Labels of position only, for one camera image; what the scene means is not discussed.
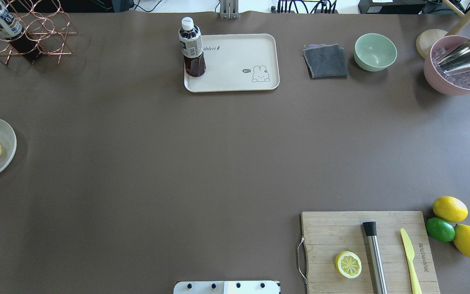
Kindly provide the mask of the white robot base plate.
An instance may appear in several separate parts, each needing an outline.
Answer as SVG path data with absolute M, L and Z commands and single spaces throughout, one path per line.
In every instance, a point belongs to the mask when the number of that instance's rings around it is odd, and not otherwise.
M 280 294 L 279 281 L 181 281 L 174 294 Z

